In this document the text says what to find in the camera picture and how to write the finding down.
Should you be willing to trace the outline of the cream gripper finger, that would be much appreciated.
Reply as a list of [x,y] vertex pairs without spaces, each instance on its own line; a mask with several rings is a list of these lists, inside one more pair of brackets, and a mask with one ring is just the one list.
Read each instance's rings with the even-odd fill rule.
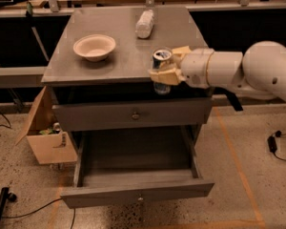
[[151,69],[149,75],[153,82],[170,86],[177,86],[185,80],[182,71],[175,63],[164,65],[159,69]]
[[172,49],[174,62],[179,65],[183,58],[192,50],[189,46],[179,47]]

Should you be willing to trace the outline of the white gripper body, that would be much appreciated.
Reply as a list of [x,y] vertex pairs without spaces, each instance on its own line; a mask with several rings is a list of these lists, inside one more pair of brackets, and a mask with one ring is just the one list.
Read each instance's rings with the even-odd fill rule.
[[181,60],[180,69],[185,82],[192,88],[207,89],[207,66],[213,49],[195,49],[187,53]]

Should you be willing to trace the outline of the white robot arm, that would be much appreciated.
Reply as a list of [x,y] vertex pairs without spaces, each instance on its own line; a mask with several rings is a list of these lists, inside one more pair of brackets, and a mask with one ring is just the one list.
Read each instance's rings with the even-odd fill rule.
[[217,87],[254,99],[286,102],[286,47],[261,41],[245,53],[214,49],[162,48],[153,52],[153,82],[192,88]]

